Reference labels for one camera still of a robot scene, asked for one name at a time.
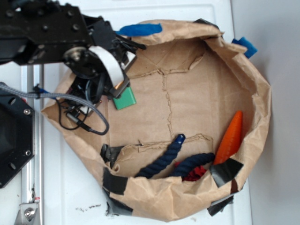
green block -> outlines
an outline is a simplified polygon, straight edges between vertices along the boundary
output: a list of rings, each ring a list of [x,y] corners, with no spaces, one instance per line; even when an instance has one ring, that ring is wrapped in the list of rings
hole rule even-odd
[[[114,98],[113,101],[117,110],[136,104],[135,96],[133,95],[131,87],[127,87],[121,97],[118,99]]]

black tape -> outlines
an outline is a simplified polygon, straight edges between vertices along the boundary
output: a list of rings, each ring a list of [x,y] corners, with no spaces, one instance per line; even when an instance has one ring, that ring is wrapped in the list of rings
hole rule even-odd
[[[113,192],[117,195],[123,195],[126,189],[128,178],[112,175],[108,168],[104,169],[103,174],[103,187],[109,192]]]
[[[123,147],[124,146],[110,147],[107,144],[103,144],[100,155],[104,162],[110,162],[112,168]]]
[[[108,209],[107,209],[107,215],[109,214],[114,214],[114,215],[124,215],[124,216],[131,216],[132,215],[132,212],[133,212],[133,209],[126,206],[125,204],[115,200],[115,199],[112,199],[110,196],[109,196],[109,192],[104,190],[103,189],[103,192],[104,192],[104,195],[106,197],[106,200],[107,200],[107,204],[108,204]]]
[[[212,25],[218,29],[220,29],[217,25],[213,24],[212,22],[208,22],[207,20],[204,19],[198,19],[196,21],[194,21],[195,23],[201,23],[201,24],[206,24],[206,25]]]
[[[233,203],[233,196],[226,198],[224,201],[210,206],[207,210],[211,216],[216,215],[218,212],[223,211],[226,205]]]
[[[232,181],[243,166],[242,163],[229,158],[224,163],[211,165],[210,173],[219,188],[227,182]]]

navy blue rope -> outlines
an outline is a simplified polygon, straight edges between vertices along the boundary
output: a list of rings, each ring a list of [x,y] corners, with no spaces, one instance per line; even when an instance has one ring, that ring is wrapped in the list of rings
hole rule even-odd
[[[146,177],[149,179],[165,169],[177,157],[184,139],[184,135],[179,135],[176,140],[168,146],[168,149],[163,156],[158,158],[152,164],[142,168],[135,177]]]
[[[190,156],[182,161],[169,175],[169,177],[186,177],[188,173],[196,167],[205,165],[214,159],[215,155],[213,153],[202,153]]]

black plastic part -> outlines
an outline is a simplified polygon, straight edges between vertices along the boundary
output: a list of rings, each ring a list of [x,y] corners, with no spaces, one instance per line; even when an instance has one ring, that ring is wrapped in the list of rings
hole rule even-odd
[[[204,20],[204,19],[198,19],[196,21],[194,21],[195,23],[201,23],[201,24],[206,24],[206,25],[212,25],[218,29],[220,29],[217,25],[211,23],[211,22],[208,22],[207,20]]]
[[[229,198],[225,199],[224,201],[216,204],[216,205],[213,205],[213,206],[210,206],[207,210],[208,210],[208,213],[211,215],[211,216],[214,216],[216,215],[218,212],[220,211],[223,211],[223,209],[225,208],[226,205],[228,204],[231,204],[233,203],[233,196],[230,196]]]
[[[20,97],[0,90],[0,188],[34,155],[33,114],[34,110]]]
[[[219,188],[227,182],[232,181],[243,166],[242,163],[229,158],[224,163],[211,165],[210,173]]]
[[[108,191],[103,189],[103,192],[106,197],[107,204],[108,204],[107,215],[109,215],[109,214],[124,215],[124,216],[132,215],[132,212],[133,212],[132,208],[126,206],[125,204],[123,204],[115,199],[112,199],[109,196]]]
[[[100,155],[104,162],[110,162],[112,168],[122,148],[123,146],[110,147],[107,144],[103,144]]]
[[[123,195],[126,189],[128,178],[112,175],[107,168],[104,169],[103,187],[109,192]]]
[[[14,11],[11,3],[0,1],[0,61],[63,62],[67,50],[93,45],[78,7],[43,0],[27,1],[21,11]]]

blue foam piece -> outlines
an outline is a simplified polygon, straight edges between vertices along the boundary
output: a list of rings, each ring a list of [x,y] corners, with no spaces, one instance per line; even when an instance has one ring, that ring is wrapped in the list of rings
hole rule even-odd
[[[163,30],[160,24],[135,24],[122,27],[116,33],[128,37],[148,36],[151,34],[160,33]]]
[[[248,59],[250,59],[258,51],[251,42],[245,39],[245,37],[242,37],[240,40],[233,39],[232,43],[246,47],[248,50],[245,52],[245,56]]]

